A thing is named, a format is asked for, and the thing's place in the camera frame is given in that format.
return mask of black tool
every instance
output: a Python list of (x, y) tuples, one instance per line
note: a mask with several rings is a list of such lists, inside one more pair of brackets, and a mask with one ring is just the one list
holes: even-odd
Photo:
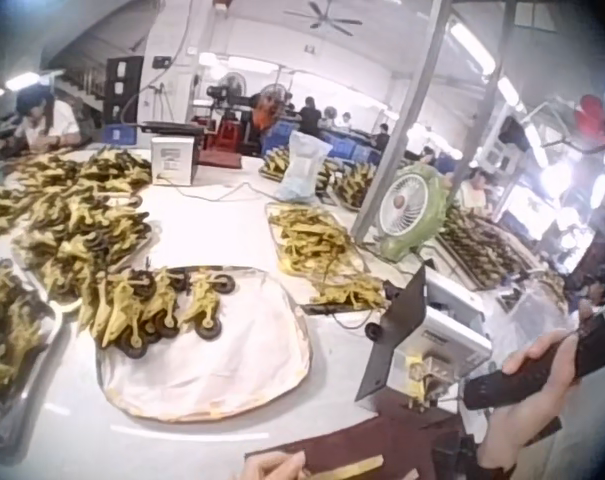
[[(578, 335), (576, 378), (582, 378), (605, 367), (605, 307), (578, 330)], [(537, 360), (527, 360), (513, 375), (496, 371), (470, 380), (464, 388), (464, 405), (469, 410), (501, 407), (540, 391), (549, 378), (558, 346), (553, 345)]]

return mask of red chair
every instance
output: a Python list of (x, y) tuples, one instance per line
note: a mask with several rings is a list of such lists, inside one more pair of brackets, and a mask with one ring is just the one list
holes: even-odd
[(215, 149), (237, 152), (242, 141), (242, 124), (236, 120), (222, 120), (215, 138)]

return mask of green fan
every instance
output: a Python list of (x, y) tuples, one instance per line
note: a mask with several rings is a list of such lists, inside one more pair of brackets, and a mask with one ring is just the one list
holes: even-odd
[(378, 213), (380, 255), (398, 262), (437, 234), (447, 195), (435, 168), (416, 164), (400, 170)]

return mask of white table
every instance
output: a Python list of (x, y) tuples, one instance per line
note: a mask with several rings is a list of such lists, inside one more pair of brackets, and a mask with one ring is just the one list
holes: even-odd
[[(78, 152), (73, 157), (81, 160), (90, 153)], [(184, 196), (218, 198), (244, 182), (272, 195), (277, 184), (257, 174), (262, 160), (243, 161), (244, 169), (237, 171), (200, 167), (194, 187), (151, 186), (142, 192), (142, 210), (161, 229), (161, 241), (148, 251), (151, 266), (256, 267), (276, 275), (298, 303), (306, 303), (314, 293), (308, 282), (278, 271), (265, 216), (269, 198), (247, 187), (220, 203)], [(345, 226), (352, 225), (355, 214), (328, 208)], [(0, 238), (0, 257), (9, 254), (9, 241), (8, 236)], [(437, 247), (425, 251), (446, 275), (441, 255)], [(397, 285), (408, 282), (409, 276), (395, 267), (369, 254), (365, 258), (374, 275)], [(412, 256), (399, 266), (405, 272), (418, 267)], [(343, 315), (341, 320), (359, 323), (364, 315)], [(0, 465), (1, 478), (222, 480), (241, 469), (247, 452), (329, 433), (372, 417), (373, 413), (353, 402), (371, 342), (362, 330), (343, 330), (331, 317), (311, 317), (308, 327), (313, 363), (299, 388), (236, 418), (166, 425), (130, 417), (107, 402), (97, 385), (93, 342), (86, 334), (76, 336), (71, 325), (50, 382), (40, 392), (41, 402), (33, 409), (26, 456), (19, 464)]]

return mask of ceiling fan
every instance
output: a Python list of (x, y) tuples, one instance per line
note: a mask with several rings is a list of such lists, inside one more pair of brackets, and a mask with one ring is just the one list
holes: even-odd
[(308, 19), (314, 20), (314, 23), (312, 23), (310, 26), (310, 28), (313, 30), (320, 28), (320, 26), (322, 26), (323, 24), (327, 24), (327, 25), (330, 25), (331, 27), (335, 28), (338, 32), (341, 32), (344, 35), (348, 35), (349, 37), (352, 37), (353, 34), (351, 32), (349, 32), (348, 30), (346, 30), (345, 28), (342, 28), (340, 26), (340, 24), (342, 24), (342, 25), (362, 25), (362, 21), (349, 19), (349, 18), (332, 18), (332, 17), (330, 17), (329, 9), (331, 8), (332, 3), (333, 3), (333, 0), (328, 0), (327, 4), (326, 4), (326, 9), (324, 10), (324, 12), (322, 12), (322, 10), (320, 9), (320, 7), (318, 6), (318, 4), (316, 2), (309, 2), (309, 6), (311, 7), (311, 10), (313, 10), (313, 13), (315, 15), (310, 15), (310, 14), (300, 13), (300, 12), (292, 12), (289, 10), (286, 10), (284, 13), (286, 15), (292, 15), (294, 17), (308, 18)]

